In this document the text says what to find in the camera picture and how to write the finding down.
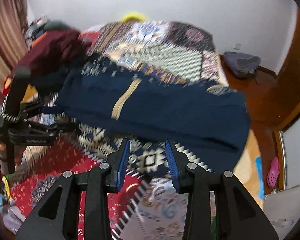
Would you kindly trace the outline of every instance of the folded navy clothing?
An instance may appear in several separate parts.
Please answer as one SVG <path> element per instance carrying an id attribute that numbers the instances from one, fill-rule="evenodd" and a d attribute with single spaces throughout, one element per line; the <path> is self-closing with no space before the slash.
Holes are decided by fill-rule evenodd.
<path id="1" fill-rule="evenodd" d="M 250 127 L 241 93 L 212 81 L 167 85 L 98 57 L 70 70 L 56 106 L 109 133 L 173 139 L 209 160 L 214 171 L 234 168 Z"/>

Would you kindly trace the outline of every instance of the wall outlet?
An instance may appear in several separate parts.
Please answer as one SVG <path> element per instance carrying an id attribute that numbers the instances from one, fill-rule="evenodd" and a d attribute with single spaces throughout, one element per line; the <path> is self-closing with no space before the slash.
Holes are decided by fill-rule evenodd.
<path id="1" fill-rule="evenodd" d="M 235 50 L 240 50 L 240 48 L 241 48 L 240 43 L 235 44 L 234 47 L 233 47 L 233 49 L 235 49 Z"/>

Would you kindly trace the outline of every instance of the person's hand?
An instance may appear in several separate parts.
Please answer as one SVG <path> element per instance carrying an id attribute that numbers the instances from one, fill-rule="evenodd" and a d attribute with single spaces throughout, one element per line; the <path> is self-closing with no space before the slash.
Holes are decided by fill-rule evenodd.
<path id="1" fill-rule="evenodd" d="M 0 151 L 4 151 L 6 148 L 5 144 L 0 142 Z M 23 152 L 26 150 L 26 146 L 21 145 L 15 145 L 14 146 L 14 161 L 16 163 L 16 166 L 19 166 L 21 164 L 21 159 L 23 157 Z"/>

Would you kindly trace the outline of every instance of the curtain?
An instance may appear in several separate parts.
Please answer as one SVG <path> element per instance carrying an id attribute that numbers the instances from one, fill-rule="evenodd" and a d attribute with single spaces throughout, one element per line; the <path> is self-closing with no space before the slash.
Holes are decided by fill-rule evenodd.
<path id="1" fill-rule="evenodd" d="M 0 104 L 3 82 L 27 53 L 24 33 L 28 28 L 26 0 L 0 0 Z"/>

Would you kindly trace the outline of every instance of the bed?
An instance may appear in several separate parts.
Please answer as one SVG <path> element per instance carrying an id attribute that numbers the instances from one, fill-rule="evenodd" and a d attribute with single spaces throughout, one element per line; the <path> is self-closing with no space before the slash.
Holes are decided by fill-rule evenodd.
<path id="1" fill-rule="evenodd" d="M 187 82 L 213 80 L 227 87 L 219 55 L 212 41 L 212 35 L 195 26 L 179 22 L 115 22 L 97 25 L 82 32 L 80 39 L 91 41 L 88 55 L 97 52 L 112 62 L 127 69 L 140 69 L 146 64 L 144 73 L 162 82 L 176 76 Z M 192 64 L 167 65 L 176 60 L 175 53 L 167 52 L 162 45 L 186 47 L 191 50 Z M 151 55 L 156 53 L 160 59 Z M 193 60 L 197 54 L 200 60 Z M 53 95 L 48 104 L 53 105 L 58 95 Z M 37 121 L 51 124 L 65 117 L 43 114 Z M 66 171 L 74 173 L 89 171 L 107 158 L 120 145 L 122 137 L 105 138 L 103 129 L 80 125 L 81 135 L 59 137 L 53 147 L 27 147 L 22 165 L 7 177 L 10 188 L 0 185 L 0 222 L 16 233 L 22 221 L 30 213 L 58 176 Z M 185 223 L 187 195 L 179 195 L 172 187 L 168 174 L 153 176 L 151 172 L 165 166 L 161 142 L 153 145 L 138 138 L 129 138 L 135 154 L 130 157 L 123 189 L 119 194 L 108 195 L 109 218 L 114 239 L 181 239 Z M 177 144 L 177 149 L 188 155 L 204 169 L 214 171 L 196 153 Z M 148 167 L 145 158 L 153 153 L 157 162 Z M 233 169 L 256 202 L 263 208 L 264 184 L 262 179 L 261 156 L 256 137 L 249 131 L 244 151 Z M 78 239 L 83 239 L 84 193 L 80 205 Z M 211 199 L 211 226 L 215 236 L 216 210 L 214 195 Z"/>

